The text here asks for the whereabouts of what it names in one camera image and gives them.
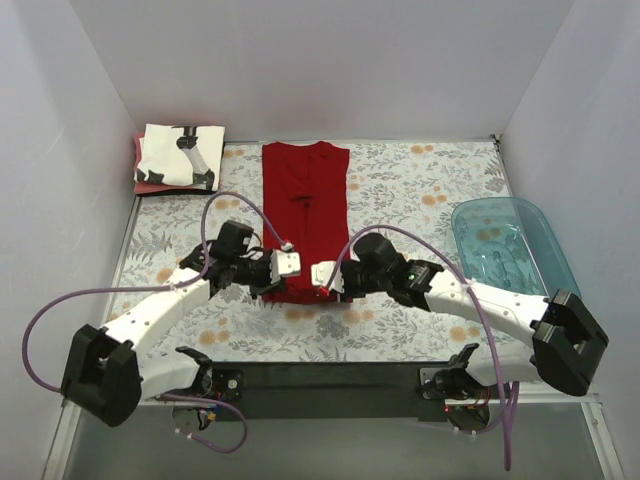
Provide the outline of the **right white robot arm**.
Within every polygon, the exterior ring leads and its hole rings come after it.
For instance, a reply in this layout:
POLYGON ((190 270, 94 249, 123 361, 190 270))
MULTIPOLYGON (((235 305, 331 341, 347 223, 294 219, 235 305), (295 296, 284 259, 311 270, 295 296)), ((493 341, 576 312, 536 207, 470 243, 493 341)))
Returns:
POLYGON ((471 398, 489 386, 536 381, 570 396, 588 393, 609 338, 573 292, 530 295, 478 283, 439 263, 405 259, 377 232, 358 239, 354 253, 336 272, 345 297, 384 292, 403 306, 475 321, 511 337, 508 344, 490 344, 487 356, 463 349, 442 381, 445 394, 471 398))

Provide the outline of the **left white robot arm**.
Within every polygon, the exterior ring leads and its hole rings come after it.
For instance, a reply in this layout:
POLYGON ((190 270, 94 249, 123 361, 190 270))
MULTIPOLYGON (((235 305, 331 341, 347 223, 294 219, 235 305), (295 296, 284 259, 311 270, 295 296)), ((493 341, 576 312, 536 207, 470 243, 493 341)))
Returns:
POLYGON ((196 246, 155 292, 100 328, 85 325, 73 336, 61 382, 63 397, 104 424, 122 424, 139 402, 166 393, 218 399, 219 380, 205 354, 179 347, 156 363, 142 358, 174 325, 221 290, 246 286, 252 297, 278 291, 300 273, 300 256, 289 242, 250 255, 254 231, 225 222, 214 240, 196 246))

